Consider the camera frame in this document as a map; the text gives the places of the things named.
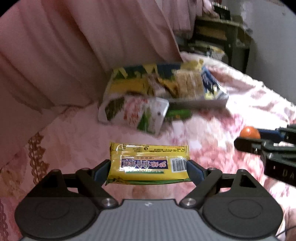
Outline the shallow box with colourful lining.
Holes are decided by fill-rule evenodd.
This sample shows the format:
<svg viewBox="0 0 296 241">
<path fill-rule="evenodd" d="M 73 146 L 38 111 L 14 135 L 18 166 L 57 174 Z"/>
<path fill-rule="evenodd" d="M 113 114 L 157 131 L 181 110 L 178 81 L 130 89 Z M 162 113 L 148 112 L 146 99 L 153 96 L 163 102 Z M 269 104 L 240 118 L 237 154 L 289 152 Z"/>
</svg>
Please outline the shallow box with colourful lining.
<svg viewBox="0 0 296 241">
<path fill-rule="evenodd" d="M 175 71 L 198 70 L 201 73 L 204 65 L 202 59 L 197 59 L 178 63 L 145 64 L 115 68 L 112 70 L 103 97 L 108 98 L 120 94 L 140 94 L 155 97 L 147 81 L 147 76 L 153 74 L 157 76 L 159 83 L 169 93 L 169 97 L 164 99 L 168 100 L 172 106 L 190 109 L 225 108 L 229 96 L 221 85 L 224 94 L 219 99 L 206 98 L 205 94 L 198 99 L 179 98 L 178 86 L 174 78 Z"/>
</svg>

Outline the pink hanging clothes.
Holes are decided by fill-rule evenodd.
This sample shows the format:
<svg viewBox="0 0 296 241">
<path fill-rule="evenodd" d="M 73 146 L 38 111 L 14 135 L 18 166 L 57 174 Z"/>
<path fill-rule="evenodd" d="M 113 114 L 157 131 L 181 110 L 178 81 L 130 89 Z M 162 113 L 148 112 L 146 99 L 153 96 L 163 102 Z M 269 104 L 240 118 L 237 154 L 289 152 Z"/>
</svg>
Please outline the pink hanging clothes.
<svg viewBox="0 0 296 241">
<path fill-rule="evenodd" d="M 162 11 L 173 33 L 185 38 L 192 37 L 196 17 L 219 18 L 212 1 L 206 0 L 163 1 Z"/>
</svg>

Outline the pink draped curtain sheet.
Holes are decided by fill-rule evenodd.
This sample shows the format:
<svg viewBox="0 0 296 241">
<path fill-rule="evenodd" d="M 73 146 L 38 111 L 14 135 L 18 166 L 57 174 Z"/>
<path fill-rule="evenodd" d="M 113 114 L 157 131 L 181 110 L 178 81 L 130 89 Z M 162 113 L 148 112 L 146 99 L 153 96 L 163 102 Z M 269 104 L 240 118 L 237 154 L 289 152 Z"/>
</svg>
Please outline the pink draped curtain sheet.
<svg viewBox="0 0 296 241">
<path fill-rule="evenodd" d="M 113 68 L 180 60 L 155 1 L 18 1 L 1 16 L 1 165 L 65 108 L 101 99 Z"/>
</svg>

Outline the white vegetable snack pouch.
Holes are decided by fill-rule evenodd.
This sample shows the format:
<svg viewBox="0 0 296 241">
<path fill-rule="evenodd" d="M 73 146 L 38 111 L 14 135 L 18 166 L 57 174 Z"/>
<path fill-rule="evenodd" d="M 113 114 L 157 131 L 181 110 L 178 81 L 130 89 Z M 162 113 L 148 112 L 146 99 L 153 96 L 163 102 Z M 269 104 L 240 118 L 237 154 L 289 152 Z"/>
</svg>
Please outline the white vegetable snack pouch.
<svg viewBox="0 0 296 241">
<path fill-rule="evenodd" d="M 102 102 L 98 120 L 102 123 L 128 126 L 157 136 L 169 109 L 169 101 L 142 95 L 114 95 Z"/>
</svg>

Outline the small orange tangerine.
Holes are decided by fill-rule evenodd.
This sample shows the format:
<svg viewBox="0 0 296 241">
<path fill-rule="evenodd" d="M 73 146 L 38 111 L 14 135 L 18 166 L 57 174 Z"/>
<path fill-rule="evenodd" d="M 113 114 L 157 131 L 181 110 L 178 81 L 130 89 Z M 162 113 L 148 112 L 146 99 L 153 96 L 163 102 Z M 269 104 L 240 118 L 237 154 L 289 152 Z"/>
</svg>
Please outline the small orange tangerine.
<svg viewBox="0 0 296 241">
<path fill-rule="evenodd" d="M 260 139 L 260 133 L 259 130 L 254 128 L 253 126 L 245 126 L 239 135 L 241 138 L 254 138 L 254 139 Z"/>
</svg>

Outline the black box on desk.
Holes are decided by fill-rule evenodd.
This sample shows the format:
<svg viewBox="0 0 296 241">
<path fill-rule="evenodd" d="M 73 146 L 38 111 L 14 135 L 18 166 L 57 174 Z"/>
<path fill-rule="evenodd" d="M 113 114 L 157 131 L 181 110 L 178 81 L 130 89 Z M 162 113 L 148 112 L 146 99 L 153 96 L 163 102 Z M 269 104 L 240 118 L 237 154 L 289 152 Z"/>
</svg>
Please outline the black box on desk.
<svg viewBox="0 0 296 241">
<path fill-rule="evenodd" d="M 219 15 L 219 18 L 221 20 L 227 20 L 227 21 L 231 20 L 230 11 L 226 6 L 214 2 L 213 7 L 214 7 L 214 11 Z"/>
</svg>

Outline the dark wooden desk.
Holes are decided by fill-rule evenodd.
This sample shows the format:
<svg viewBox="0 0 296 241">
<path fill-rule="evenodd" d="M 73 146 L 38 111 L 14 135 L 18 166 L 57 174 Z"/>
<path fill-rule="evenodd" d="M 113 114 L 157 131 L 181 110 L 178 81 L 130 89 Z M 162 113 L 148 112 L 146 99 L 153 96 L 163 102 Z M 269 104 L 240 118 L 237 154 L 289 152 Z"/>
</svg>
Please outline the dark wooden desk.
<svg viewBox="0 0 296 241">
<path fill-rule="evenodd" d="M 189 53 L 209 53 L 210 47 L 224 51 L 227 64 L 242 73 L 247 70 L 252 37 L 238 22 L 197 17 L 193 35 L 178 44 L 179 50 Z"/>
</svg>

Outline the floral pink bedspread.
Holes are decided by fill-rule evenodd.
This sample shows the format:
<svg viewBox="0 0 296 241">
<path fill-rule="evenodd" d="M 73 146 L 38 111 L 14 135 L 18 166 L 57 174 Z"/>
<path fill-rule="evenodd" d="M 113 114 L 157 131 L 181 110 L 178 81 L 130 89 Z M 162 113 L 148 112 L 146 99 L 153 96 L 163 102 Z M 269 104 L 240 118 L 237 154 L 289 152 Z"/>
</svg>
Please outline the floral pink bedspread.
<svg viewBox="0 0 296 241">
<path fill-rule="evenodd" d="M 280 240 L 295 240 L 295 188 L 266 177 L 258 156 L 238 152 L 233 145 L 245 126 L 275 129 L 294 124 L 295 105 L 220 61 L 204 58 L 204 63 L 229 94 L 226 108 L 196 111 L 187 121 L 164 125 L 157 137 L 99 123 L 96 103 L 68 108 L 44 128 L 33 118 L 14 128 L 14 134 L 1 134 L 1 146 L 21 139 L 15 155 L 1 159 L 1 240 L 21 237 L 14 220 L 15 208 L 51 169 L 73 173 L 93 168 L 109 157 L 111 142 L 188 145 L 191 159 L 205 168 L 225 173 L 246 169 L 283 209 Z"/>
</svg>

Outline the yellow green snack packet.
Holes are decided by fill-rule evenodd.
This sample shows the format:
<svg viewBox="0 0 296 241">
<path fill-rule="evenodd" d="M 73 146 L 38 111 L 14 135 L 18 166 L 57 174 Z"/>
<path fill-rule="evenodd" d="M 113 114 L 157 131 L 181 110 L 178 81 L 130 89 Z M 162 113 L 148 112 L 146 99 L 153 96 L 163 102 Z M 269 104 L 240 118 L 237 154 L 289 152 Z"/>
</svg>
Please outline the yellow green snack packet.
<svg viewBox="0 0 296 241">
<path fill-rule="evenodd" d="M 188 182 L 188 146 L 110 144 L 107 183 L 161 185 Z"/>
</svg>

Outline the dark blue powder sachet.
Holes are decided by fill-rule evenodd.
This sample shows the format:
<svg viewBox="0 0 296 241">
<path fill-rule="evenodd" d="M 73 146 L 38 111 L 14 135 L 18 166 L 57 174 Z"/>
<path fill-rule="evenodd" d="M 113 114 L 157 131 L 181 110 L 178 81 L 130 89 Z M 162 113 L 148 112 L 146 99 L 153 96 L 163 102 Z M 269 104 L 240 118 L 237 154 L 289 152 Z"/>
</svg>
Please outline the dark blue powder sachet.
<svg viewBox="0 0 296 241">
<path fill-rule="evenodd" d="M 224 92 L 221 90 L 220 83 L 205 65 L 202 67 L 201 77 L 205 89 L 205 97 L 211 99 L 221 98 Z"/>
</svg>

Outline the puffed rice cake pack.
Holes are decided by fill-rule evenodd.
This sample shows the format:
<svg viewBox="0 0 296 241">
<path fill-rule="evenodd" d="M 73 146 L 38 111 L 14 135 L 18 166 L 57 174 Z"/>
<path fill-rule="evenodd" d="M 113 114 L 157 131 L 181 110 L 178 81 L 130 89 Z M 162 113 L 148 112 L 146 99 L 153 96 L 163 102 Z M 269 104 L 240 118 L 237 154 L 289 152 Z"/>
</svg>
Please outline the puffed rice cake pack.
<svg viewBox="0 0 296 241">
<path fill-rule="evenodd" d="M 198 70 L 177 70 L 174 73 L 178 95 L 182 99 L 198 99 L 204 95 L 204 84 Z"/>
</svg>

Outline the clear cracker bar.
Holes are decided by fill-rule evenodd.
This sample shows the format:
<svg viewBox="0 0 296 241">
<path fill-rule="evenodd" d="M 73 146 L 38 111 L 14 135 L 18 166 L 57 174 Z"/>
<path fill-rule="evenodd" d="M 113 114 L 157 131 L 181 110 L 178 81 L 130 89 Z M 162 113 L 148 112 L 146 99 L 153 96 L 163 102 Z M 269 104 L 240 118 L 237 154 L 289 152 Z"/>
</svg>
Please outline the clear cracker bar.
<svg viewBox="0 0 296 241">
<path fill-rule="evenodd" d="M 166 91 L 166 89 L 161 85 L 158 81 L 158 78 L 156 75 L 149 74 L 147 76 L 147 81 L 149 83 L 149 86 L 152 89 L 153 95 L 155 97 L 160 97 L 160 98 L 168 98 L 169 93 Z"/>
</svg>

